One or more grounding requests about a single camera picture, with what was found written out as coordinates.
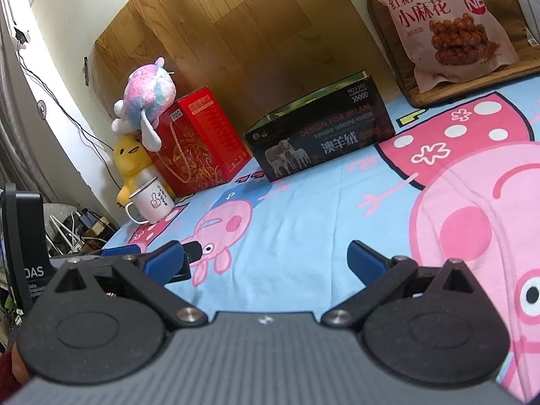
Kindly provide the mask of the white enamel mug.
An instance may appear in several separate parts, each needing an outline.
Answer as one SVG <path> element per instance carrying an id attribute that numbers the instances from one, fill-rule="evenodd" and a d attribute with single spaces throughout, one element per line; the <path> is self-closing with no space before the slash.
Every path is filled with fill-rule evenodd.
<path id="1" fill-rule="evenodd" d="M 135 224 L 156 224 L 174 209 L 174 201 L 157 177 L 129 196 L 126 214 Z"/>

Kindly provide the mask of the yellow plush toy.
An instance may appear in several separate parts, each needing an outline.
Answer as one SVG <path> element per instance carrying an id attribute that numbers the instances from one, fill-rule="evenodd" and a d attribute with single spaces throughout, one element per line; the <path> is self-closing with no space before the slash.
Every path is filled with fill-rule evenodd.
<path id="1" fill-rule="evenodd" d="M 118 206 L 125 207 L 132 193 L 154 177 L 159 179 L 170 196 L 175 197 L 165 178 L 152 163 L 139 135 L 127 134 L 116 143 L 113 162 L 124 181 L 116 196 Z"/>

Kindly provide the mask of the grey curtain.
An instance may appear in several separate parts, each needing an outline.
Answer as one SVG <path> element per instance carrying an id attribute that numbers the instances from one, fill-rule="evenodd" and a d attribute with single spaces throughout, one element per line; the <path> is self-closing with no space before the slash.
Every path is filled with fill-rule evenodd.
<path id="1" fill-rule="evenodd" d="M 80 176 L 62 150 L 18 62 L 1 19 L 1 183 L 38 192 L 46 202 L 80 206 Z"/>

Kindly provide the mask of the red gift box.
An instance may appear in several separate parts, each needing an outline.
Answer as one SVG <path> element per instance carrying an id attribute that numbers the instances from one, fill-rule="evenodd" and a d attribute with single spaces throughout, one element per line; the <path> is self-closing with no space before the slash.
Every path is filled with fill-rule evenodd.
<path id="1" fill-rule="evenodd" d="M 162 146 L 149 154 L 176 196 L 231 181 L 252 156 L 207 87 L 177 99 L 159 117 Z"/>

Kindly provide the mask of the pink cartoon pig tablecloth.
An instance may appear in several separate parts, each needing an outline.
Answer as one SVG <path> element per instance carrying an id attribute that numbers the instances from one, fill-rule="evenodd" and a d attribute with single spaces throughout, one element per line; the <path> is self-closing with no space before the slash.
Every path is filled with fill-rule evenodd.
<path id="1" fill-rule="evenodd" d="M 460 259 L 511 336 L 500 384 L 539 391 L 539 80 L 444 108 L 390 106 L 396 136 L 275 182 L 250 162 L 184 198 L 157 224 L 127 223 L 111 247 L 198 241 L 200 263 L 171 290 L 203 311 L 321 315 L 362 288 L 360 240 L 424 266 Z"/>

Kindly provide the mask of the pink blue plush toy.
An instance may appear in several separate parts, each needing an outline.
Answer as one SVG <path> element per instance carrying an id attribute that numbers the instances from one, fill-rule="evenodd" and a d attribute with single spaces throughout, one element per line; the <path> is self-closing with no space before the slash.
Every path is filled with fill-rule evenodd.
<path id="1" fill-rule="evenodd" d="M 125 136 L 140 133 L 144 148 L 159 152 L 162 141 L 156 128 L 161 115 L 176 99 L 176 85 L 164 68 L 165 59 L 145 64 L 133 71 L 127 80 L 124 95 L 113 106 L 116 118 L 114 134 Z"/>

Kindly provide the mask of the black cardboard storage box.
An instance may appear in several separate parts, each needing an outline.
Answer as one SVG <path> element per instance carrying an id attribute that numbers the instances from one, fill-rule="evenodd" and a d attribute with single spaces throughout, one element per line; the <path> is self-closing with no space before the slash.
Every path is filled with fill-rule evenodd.
<path id="1" fill-rule="evenodd" d="M 269 112 L 244 139 L 277 181 L 394 135 L 373 77 L 359 71 Z"/>

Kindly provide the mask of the wooden headboard panel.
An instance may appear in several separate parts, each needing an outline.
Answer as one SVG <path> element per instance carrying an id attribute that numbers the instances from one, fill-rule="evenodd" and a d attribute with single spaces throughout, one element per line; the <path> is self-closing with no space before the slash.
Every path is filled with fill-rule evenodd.
<path id="1" fill-rule="evenodd" d="M 207 87 L 235 129 L 357 71 L 400 91 L 351 0 L 129 0 L 95 40 L 90 87 L 104 108 L 163 58 L 178 95 Z"/>

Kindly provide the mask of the large pink snack bag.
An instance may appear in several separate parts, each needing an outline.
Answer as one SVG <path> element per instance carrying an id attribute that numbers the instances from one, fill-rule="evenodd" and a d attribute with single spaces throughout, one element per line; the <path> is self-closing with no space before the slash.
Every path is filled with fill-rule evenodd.
<path id="1" fill-rule="evenodd" d="M 483 0 L 377 0 L 385 5 L 418 90 L 473 81 L 518 61 L 507 33 Z"/>

